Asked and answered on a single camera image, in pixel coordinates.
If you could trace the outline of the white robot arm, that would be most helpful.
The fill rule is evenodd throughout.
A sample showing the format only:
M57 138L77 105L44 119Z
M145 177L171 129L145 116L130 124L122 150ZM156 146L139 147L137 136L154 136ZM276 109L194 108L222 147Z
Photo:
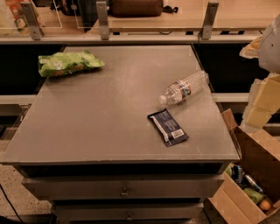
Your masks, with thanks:
M280 109L280 15L262 36L243 47L240 55L258 59L259 67L269 72L265 79L254 80L242 116L241 126L247 132L255 132Z

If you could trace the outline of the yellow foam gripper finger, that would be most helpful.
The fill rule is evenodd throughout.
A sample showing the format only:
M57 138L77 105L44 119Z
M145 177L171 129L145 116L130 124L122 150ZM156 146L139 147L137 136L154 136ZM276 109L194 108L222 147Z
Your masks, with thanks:
M241 124L247 129L260 129L280 109L280 74L270 73L251 85Z
M259 57L259 49L262 37L254 39L252 42L244 46L239 55L246 59L253 59Z

